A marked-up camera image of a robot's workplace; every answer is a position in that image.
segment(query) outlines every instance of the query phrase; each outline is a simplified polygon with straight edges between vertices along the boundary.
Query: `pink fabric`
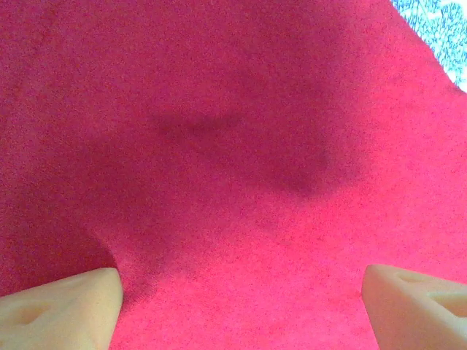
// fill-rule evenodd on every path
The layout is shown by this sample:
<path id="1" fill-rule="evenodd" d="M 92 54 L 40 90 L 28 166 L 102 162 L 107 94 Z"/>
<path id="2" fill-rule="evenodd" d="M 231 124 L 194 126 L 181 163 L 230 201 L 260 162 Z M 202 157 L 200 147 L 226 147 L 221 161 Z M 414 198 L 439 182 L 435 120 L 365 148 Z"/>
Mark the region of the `pink fabric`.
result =
<path id="1" fill-rule="evenodd" d="M 120 349 L 376 349 L 467 281 L 467 97 L 389 1 L 2 5 L 0 295 L 104 266 Z"/>

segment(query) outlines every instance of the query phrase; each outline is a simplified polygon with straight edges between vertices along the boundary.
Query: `patterned fabric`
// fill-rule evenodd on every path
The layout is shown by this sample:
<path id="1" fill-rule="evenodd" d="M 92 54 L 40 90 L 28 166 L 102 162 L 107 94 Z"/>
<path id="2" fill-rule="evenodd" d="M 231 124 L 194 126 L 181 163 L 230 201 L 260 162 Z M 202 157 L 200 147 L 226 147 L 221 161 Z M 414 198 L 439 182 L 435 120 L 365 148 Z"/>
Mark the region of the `patterned fabric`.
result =
<path id="1" fill-rule="evenodd" d="M 432 49 L 449 78 L 467 92 L 467 0 L 392 0 Z"/>

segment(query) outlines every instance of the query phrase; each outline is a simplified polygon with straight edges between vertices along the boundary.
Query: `red cloth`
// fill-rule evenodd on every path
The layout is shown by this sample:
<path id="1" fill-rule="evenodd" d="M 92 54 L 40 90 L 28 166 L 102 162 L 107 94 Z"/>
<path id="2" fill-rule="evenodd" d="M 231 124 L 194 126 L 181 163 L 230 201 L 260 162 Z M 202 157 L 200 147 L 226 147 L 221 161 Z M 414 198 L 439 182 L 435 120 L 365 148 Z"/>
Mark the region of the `red cloth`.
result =
<path id="1" fill-rule="evenodd" d="M 2 6 L 0 295 L 116 266 L 119 349 L 376 349 L 467 281 L 467 97 L 389 1 Z"/>

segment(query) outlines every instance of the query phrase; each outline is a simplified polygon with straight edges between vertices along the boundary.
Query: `red fabric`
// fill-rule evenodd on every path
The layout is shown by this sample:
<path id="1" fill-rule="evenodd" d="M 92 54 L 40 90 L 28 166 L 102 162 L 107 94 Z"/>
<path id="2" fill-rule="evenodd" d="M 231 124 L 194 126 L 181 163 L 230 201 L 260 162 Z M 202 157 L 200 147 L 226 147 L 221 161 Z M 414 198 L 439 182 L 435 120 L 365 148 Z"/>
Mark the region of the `red fabric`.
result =
<path id="1" fill-rule="evenodd" d="M 116 266 L 112 350 L 367 350 L 368 264 L 467 281 L 467 97 L 389 1 L 18 2 L 0 295 Z"/>

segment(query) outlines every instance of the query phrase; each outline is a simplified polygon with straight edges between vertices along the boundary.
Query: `red carpet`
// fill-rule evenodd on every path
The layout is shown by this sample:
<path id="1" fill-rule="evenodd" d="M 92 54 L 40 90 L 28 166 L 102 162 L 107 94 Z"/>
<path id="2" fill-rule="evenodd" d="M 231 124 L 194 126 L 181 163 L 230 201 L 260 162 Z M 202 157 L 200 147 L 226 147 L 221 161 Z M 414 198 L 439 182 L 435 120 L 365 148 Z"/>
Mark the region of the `red carpet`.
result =
<path id="1" fill-rule="evenodd" d="M 467 282 L 467 96 L 389 1 L 30 2 L 0 295 L 116 266 L 112 350 L 368 350 L 368 264 Z"/>

